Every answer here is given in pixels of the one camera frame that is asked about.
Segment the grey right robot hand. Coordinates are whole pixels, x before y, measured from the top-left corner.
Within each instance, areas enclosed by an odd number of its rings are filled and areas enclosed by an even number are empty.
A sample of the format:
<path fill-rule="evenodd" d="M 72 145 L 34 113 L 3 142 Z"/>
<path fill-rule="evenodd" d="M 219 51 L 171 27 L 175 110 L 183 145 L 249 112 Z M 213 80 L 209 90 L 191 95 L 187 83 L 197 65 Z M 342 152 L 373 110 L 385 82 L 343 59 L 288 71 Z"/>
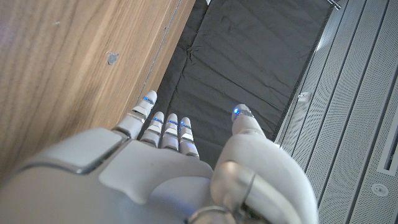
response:
<path fill-rule="evenodd" d="M 113 129 L 76 134 L 1 184 L 2 223 L 318 223 L 302 168 L 237 105 L 214 167 L 188 118 L 152 113 L 148 92 Z"/>

